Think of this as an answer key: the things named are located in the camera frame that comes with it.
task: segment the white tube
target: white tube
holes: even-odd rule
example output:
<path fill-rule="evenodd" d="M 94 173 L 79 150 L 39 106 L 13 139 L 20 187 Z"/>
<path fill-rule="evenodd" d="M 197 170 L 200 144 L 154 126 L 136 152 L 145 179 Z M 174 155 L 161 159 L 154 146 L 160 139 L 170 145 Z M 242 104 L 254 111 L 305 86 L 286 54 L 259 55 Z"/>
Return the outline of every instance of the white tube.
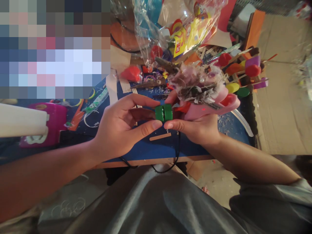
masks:
<path fill-rule="evenodd" d="M 0 137 L 43 135 L 46 121 L 45 111 L 0 103 Z"/>
<path fill-rule="evenodd" d="M 247 123 L 247 121 L 245 120 L 245 118 L 241 115 L 241 113 L 235 109 L 231 111 L 233 113 L 233 115 L 236 116 L 236 118 L 242 123 L 242 125 L 244 126 L 248 136 L 253 137 L 253 132 L 251 131 L 251 128 L 249 126 L 249 124 Z"/>

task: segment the forearm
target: forearm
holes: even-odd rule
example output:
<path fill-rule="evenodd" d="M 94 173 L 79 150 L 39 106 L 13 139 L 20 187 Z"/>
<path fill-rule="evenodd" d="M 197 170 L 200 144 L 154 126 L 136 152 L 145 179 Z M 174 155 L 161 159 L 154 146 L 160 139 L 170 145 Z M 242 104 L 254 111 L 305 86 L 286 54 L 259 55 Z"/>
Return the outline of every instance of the forearm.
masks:
<path fill-rule="evenodd" d="M 86 170 L 96 166 L 89 142 L 39 153 L 0 167 L 0 222 L 37 204 Z"/>
<path fill-rule="evenodd" d="M 218 144 L 203 147 L 242 181 L 291 184 L 300 178 L 273 156 L 224 134 L 221 134 Z"/>

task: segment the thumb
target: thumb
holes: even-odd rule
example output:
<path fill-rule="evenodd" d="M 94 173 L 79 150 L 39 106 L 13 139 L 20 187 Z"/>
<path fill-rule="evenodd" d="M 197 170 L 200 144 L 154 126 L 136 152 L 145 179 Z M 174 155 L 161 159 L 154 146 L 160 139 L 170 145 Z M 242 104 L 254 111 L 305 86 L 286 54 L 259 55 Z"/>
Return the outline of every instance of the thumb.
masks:
<path fill-rule="evenodd" d="M 148 136 L 152 132 L 154 132 L 156 129 L 160 128 L 162 126 L 162 122 L 160 120 L 151 120 L 148 121 L 140 126 L 138 126 L 135 129 L 132 129 L 131 132 L 131 138 L 135 139 L 136 142 L 142 140 L 144 137 Z"/>
<path fill-rule="evenodd" d="M 173 129 L 173 130 L 183 132 L 184 134 L 188 134 L 194 130 L 194 123 L 190 121 L 175 119 L 175 120 L 167 121 L 164 124 L 164 128 Z"/>

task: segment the pink container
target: pink container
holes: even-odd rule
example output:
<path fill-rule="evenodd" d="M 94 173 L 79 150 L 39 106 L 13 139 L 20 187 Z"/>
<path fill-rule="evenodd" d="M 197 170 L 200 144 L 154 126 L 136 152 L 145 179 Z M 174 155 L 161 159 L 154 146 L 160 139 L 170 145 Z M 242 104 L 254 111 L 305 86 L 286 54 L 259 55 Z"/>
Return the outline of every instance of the pink container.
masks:
<path fill-rule="evenodd" d="M 60 132 L 67 130 L 64 126 L 67 115 L 66 107 L 54 103 L 41 102 L 31 104 L 28 108 L 47 112 L 47 131 L 43 136 L 23 136 L 20 140 L 19 146 L 21 148 L 38 148 L 58 144 Z"/>

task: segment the hand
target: hand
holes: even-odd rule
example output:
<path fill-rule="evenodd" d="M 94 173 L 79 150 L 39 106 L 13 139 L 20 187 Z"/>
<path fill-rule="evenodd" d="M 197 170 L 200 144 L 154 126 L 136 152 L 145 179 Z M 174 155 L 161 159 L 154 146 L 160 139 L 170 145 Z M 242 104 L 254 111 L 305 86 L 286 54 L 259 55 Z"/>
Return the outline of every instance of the hand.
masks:
<path fill-rule="evenodd" d="M 139 94 L 130 94 L 105 108 L 97 135 L 91 146 L 99 163 L 128 153 L 134 144 L 162 126 L 155 118 L 155 112 L 135 105 L 156 107 L 160 102 Z M 148 122 L 132 129 L 136 122 Z"/>
<path fill-rule="evenodd" d="M 178 102 L 176 91 L 172 91 L 165 100 L 167 104 L 175 104 Z M 209 114 L 192 122 L 181 119 L 167 121 L 164 124 L 165 129 L 174 129 L 184 133 L 188 139 L 199 145 L 218 144 L 221 136 L 218 131 L 218 117 L 216 114 Z"/>

